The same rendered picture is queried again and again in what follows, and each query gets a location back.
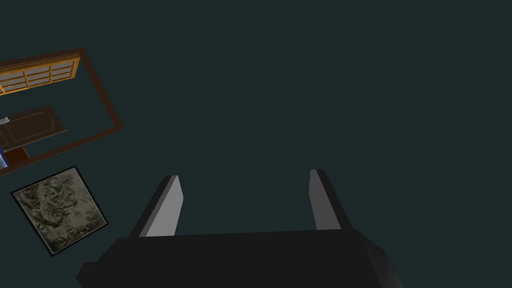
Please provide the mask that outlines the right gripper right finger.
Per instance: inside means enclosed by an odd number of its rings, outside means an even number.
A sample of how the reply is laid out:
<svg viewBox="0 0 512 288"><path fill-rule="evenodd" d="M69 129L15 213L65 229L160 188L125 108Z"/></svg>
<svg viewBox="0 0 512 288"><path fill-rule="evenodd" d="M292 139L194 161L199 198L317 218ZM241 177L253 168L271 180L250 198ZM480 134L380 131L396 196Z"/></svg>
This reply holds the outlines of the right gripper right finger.
<svg viewBox="0 0 512 288"><path fill-rule="evenodd" d="M325 170L310 171L308 196L317 230L353 228Z"/></svg>

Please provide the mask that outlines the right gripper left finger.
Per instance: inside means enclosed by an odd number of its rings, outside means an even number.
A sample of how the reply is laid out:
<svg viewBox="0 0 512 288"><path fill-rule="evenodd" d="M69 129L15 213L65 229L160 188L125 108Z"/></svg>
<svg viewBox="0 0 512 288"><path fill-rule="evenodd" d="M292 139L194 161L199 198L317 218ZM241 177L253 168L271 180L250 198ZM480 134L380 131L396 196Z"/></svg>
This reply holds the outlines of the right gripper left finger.
<svg viewBox="0 0 512 288"><path fill-rule="evenodd" d="M144 208L130 237L173 236L178 225L184 194L179 177L165 176Z"/></svg>

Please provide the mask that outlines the orange framed window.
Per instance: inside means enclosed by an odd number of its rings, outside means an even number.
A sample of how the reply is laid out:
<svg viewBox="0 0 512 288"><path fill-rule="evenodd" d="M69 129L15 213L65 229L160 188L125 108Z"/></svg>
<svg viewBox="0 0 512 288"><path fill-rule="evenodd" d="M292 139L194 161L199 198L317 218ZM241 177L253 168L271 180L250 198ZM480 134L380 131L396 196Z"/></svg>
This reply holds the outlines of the orange framed window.
<svg viewBox="0 0 512 288"><path fill-rule="evenodd" d="M79 54L71 54L2 66L0 96L73 79L80 59Z"/></svg>

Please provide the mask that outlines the dark brown door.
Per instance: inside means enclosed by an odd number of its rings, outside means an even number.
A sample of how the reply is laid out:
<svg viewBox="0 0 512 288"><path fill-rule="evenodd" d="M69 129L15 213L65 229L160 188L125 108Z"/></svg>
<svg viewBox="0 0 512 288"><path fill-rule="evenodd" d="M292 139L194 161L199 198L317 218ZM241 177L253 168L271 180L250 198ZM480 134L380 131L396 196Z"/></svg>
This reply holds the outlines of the dark brown door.
<svg viewBox="0 0 512 288"><path fill-rule="evenodd" d="M0 148L12 151L42 139L66 132L50 105L9 115L0 123Z"/></svg>

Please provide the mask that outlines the black framed grey picture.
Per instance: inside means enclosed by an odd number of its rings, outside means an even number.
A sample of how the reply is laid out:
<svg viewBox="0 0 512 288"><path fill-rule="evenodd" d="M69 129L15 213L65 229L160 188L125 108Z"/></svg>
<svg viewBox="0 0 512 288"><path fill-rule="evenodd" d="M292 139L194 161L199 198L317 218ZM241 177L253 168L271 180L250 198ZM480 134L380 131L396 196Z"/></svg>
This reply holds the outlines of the black framed grey picture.
<svg viewBox="0 0 512 288"><path fill-rule="evenodd" d="M75 165L10 194L52 258L109 224Z"/></svg>

